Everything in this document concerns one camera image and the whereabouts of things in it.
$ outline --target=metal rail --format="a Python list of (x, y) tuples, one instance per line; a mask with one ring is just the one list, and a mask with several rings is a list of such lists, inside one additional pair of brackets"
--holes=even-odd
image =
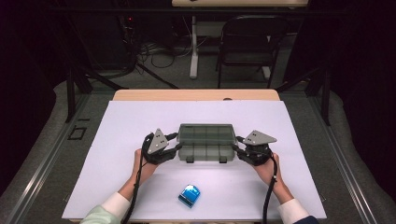
[(332, 154), (334, 156), (334, 160), (337, 163), (337, 167), (341, 173), (341, 176), (344, 178), (346, 183), (346, 187), (349, 190), (350, 196), (352, 197), (353, 202), (358, 209), (358, 212), (361, 216), (361, 220), (365, 224), (376, 224), (377, 221), (375, 216), (367, 203), (363, 192), (361, 191), (361, 186), (353, 175), (353, 171), (348, 165), (347, 159), (344, 156), (343, 150), (341, 146), (338, 144), (337, 139), (334, 136), (332, 128), (328, 126), (323, 119), (321, 119), (320, 115), (320, 105), (318, 99), (316, 97), (309, 97), (309, 103), (314, 108), (315, 115), (320, 123), (323, 131), (327, 134), (329, 141), (332, 145)]
[(46, 157), (38, 166), (37, 170), (35, 171), (35, 174), (33, 175), (32, 179), (27, 185), (22, 196), (16, 203), (14, 209), (12, 209), (11, 213), (9, 214), (6, 224), (23, 223), (23, 219), (25, 215), (32, 206), (38, 192), (43, 187), (44, 182), (47, 179), (47, 176), (50, 174), (51, 168), (56, 162), (56, 159), (61, 154), (61, 146), (64, 140), (66, 139), (67, 134), (70, 133), (70, 131), (73, 129), (74, 124), (78, 119), (78, 115), (81, 113), (82, 108), (84, 108), (85, 104), (87, 104), (89, 98), (90, 95), (87, 94), (81, 95), (81, 98), (79, 99), (77, 104), (76, 115), (70, 120), (70, 122), (65, 123), (64, 126), (62, 127), (61, 132), (59, 133), (54, 146), (47, 153)]

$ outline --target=gray triangular tracker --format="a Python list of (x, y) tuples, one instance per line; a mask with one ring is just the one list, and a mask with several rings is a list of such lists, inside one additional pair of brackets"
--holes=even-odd
[(251, 146), (258, 146), (262, 144), (268, 144), (276, 142), (276, 138), (271, 137), (265, 133), (254, 130), (245, 139), (244, 143)]
[(152, 154), (167, 147), (168, 145), (168, 140), (163, 135), (161, 129), (157, 129), (157, 131), (155, 131), (154, 137), (152, 138), (151, 145), (149, 145), (148, 154)]

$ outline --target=desk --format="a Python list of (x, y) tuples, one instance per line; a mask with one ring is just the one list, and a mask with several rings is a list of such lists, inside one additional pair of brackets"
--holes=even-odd
[[(288, 111), (275, 91), (130, 90), (118, 91), (109, 103), (63, 218), (84, 218), (128, 178), (134, 150), (141, 147), (150, 131), (161, 128), (165, 134), (177, 132), (182, 122), (231, 123), (237, 135), (247, 136), (256, 129), (276, 137), (277, 142), (270, 147), (281, 157), (282, 175), (290, 190), (310, 214), (326, 217)], [(177, 199), (187, 184), (202, 192), (192, 209)], [(258, 221), (267, 189), (253, 169), (236, 157), (225, 164), (189, 164), (176, 157), (162, 164), (141, 186), (131, 219)], [(280, 218), (277, 207), (273, 196), (269, 219)]]
[[(308, 0), (172, 0), (173, 7), (306, 7)], [(192, 16), (192, 55), (190, 78), (197, 78), (198, 48), (196, 17)]]

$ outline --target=dark curtain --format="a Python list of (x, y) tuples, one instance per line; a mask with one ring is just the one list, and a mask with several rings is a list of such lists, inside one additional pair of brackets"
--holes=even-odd
[(285, 81), (293, 80), (326, 60), (332, 60), (331, 90), (344, 102), (353, 143), (377, 183), (396, 201), (396, 22), (394, 1), (311, 1), (310, 9), (358, 11), (368, 4), (348, 41), (334, 49), (344, 21), (307, 19), (296, 37)]
[(0, 193), (20, 169), (55, 104), (65, 68), (53, 37), (29, 1), (0, 3)]

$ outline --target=chair leg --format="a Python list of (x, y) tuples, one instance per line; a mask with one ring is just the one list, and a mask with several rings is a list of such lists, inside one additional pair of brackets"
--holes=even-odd
[(270, 69), (270, 78), (268, 78), (267, 89), (270, 89), (270, 87), (271, 87), (271, 82), (272, 82), (274, 71), (275, 71), (275, 65), (272, 65), (271, 69)]
[(219, 62), (220, 62), (220, 55), (218, 56), (218, 60), (216, 61), (216, 72), (218, 71), (218, 69), (219, 69)]
[(219, 76), (218, 76), (218, 89), (220, 89), (220, 83), (221, 83), (221, 63), (219, 63)]

